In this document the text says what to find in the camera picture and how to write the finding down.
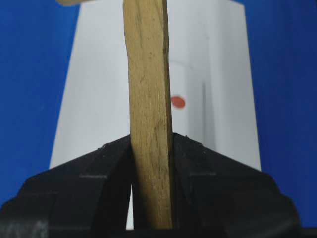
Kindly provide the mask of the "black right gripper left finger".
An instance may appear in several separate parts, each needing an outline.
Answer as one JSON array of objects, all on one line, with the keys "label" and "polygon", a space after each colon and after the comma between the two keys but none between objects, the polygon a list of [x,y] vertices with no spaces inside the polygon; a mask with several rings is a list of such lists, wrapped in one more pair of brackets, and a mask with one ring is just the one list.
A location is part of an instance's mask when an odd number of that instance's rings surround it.
[{"label": "black right gripper left finger", "polygon": [[3,238],[107,238],[126,229],[134,162],[126,136],[28,178],[0,210]]}]

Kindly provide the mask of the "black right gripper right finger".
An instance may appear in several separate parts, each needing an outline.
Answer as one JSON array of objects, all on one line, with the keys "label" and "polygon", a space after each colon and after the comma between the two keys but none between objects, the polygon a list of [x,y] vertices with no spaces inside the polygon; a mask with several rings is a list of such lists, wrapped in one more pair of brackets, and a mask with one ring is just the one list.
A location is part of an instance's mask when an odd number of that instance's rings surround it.
[{"label": "black right gripper right finger", "polygon": [[298,238],[293,201],[259,170],[174,134],[175,224],[197,237]]}]

